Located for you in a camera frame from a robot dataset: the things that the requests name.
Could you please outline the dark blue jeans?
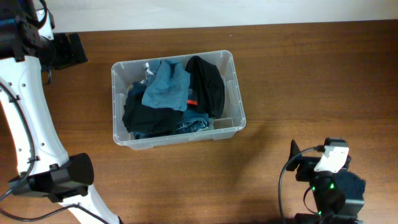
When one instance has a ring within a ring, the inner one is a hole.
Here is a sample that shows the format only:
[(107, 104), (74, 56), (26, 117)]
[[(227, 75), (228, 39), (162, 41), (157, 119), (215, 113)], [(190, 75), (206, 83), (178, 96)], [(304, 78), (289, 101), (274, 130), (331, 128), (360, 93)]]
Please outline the dark blue jeans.
[[(199, 114), (196, 112), (182, 113), (177, 124), (177, 128), (172, 134), (186, 134), (194, 133), (201, 129), (206, 129), (208, 126), (209, 117), (207, 114)], [(154, 138), (159, 136), (165, 136), (170, 134), (160, 135), (145, 135), (139, 132), (133, 133), (135, 139)]]

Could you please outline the light blue jeans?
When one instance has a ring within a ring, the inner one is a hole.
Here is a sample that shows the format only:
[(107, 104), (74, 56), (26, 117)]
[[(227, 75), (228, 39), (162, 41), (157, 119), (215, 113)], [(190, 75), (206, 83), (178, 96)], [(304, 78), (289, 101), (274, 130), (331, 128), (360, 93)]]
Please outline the light blue jeans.
[(214, 130), (214, 128), (215, 128), (215, 126), (214, 126), (214, 119), (213, 119), (213, 118), (210, 118), (210, 119), (209, 119), (209, 122), (208, 122), (208, 126), (206, 127), (206, 130), (207, 130), (207, 131), (209, 131), (209, 130)]

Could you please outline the blue shirt with plaid cuffs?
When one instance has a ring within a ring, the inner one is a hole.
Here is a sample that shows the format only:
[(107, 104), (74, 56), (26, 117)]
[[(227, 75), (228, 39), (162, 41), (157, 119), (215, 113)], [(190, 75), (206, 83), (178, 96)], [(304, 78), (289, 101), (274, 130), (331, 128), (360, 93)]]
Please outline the blue shirt with plaid cuffs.
[(155, 59), (144, 64), (146, 86), (142, 104), (151, 108), (187, 109), (190, 73), (183, 63), (171, 59)]

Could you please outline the black garment with red tag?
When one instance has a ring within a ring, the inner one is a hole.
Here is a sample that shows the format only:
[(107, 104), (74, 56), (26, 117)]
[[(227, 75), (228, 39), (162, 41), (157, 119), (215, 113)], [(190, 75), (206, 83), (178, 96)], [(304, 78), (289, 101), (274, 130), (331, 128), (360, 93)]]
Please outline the black garment with red tag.
[(190, 89), (193, 90), (198, 113), (207, 113), (210, 118), (221, 118), (224, 110), (224, 82), (216, 65), (199, 56), (193, 56), (185, 70), (190, 74)]

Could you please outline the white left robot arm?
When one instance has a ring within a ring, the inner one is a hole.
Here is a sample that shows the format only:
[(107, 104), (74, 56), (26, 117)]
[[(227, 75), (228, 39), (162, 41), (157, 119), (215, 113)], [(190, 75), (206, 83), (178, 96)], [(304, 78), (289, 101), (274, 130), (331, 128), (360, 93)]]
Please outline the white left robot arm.
[(46, 4), (1, 2), (1, 105), (18, 171), (6, 195), (46, 197), (81, 223), (120, 223), (95, 189), (90, 157), (69, 156), (53, 125), (42, 73), (87, 61), (79, 35), (54, 28)]

